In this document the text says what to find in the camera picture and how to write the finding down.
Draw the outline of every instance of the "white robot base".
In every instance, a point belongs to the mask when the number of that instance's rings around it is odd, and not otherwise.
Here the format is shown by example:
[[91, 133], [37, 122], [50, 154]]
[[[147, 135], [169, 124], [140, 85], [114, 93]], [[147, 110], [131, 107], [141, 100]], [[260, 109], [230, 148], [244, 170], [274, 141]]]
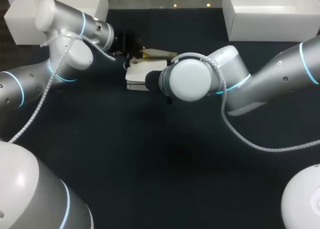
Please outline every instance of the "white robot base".
[[287, 229], [319, 229], [320, 165], [310, 166], [291, 179], [283, 193], [281, 211]]
[[87, 205], [21, 146], [0, 142], [1, 229], [94, 229]]

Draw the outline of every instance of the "white block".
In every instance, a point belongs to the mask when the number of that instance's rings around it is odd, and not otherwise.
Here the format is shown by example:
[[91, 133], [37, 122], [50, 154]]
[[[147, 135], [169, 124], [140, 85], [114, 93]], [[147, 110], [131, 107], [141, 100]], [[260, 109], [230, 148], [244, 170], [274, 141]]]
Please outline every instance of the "white block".
[[304, 42], [320, 29], [319, 0], [223, 0], [230, 41]]
[[[106, 21], [108, 0], [57, 0], [92, 17]], [[37, 6], [42, 0], [14, 0], [4, 16], [5, 22], [17, 45], [40, 45], [46, 36], [35, 26]]]

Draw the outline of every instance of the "white box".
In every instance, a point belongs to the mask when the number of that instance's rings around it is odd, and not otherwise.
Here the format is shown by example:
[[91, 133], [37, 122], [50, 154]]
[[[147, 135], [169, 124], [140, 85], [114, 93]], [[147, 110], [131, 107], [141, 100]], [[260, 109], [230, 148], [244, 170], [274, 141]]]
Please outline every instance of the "white box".
[[[92, 17], [106, 21], [108, 0], [57, 0]], [[37, 6], [42, 0], [14, 0], [4, 19], [17, 45], [40, 45], [46, 36], [35, 25]]]
[[230, 41], [304, 42], [320, 29], [319, 0], [223, 0]]

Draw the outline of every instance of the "dark table surface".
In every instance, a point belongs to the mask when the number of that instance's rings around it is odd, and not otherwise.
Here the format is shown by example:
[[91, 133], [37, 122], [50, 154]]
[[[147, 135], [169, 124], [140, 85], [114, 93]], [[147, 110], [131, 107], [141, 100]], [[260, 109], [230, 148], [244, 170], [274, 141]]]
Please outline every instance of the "dark table surface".
[[[209, 55], [234, 45], [251, 73], [296, 44], [229, 42], [220, 9], [110, 10], [107, 21], [132, 28], [147, 48]], [[47, 56], [35, 48], [32, 62]], [[257, 151], [224, 125], [218, 98], [167, 105], [160, 94], [127, 91], [122, 64], [95, 53], [94, 65], [52, 92], [17, 141], [87, 203], [95, 228], [283, 229], [282, 193], [296, 173], [320, 162], [320, 146]], [[314, 141], [319, 98], [319, 88], [307, 88], [230, 121], [265, 147]], [[6, 116], [5, 140], [35, 106]]]

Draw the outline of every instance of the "white container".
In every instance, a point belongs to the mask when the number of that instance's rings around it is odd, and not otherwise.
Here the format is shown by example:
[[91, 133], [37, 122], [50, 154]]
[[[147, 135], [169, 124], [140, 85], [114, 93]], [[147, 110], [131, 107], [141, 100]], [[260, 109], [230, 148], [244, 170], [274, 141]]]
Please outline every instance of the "white container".
[[223, 0], [230, 41], [304, 42], [320, 29], [319, 0]]
[[[108, 0], [57, 0], [92, 17], [106, 21]], [[4, 19], [17, 45], [40, 45], [46, 36], [35, 25], [35, 15], [42, 0], [14, 0]]]

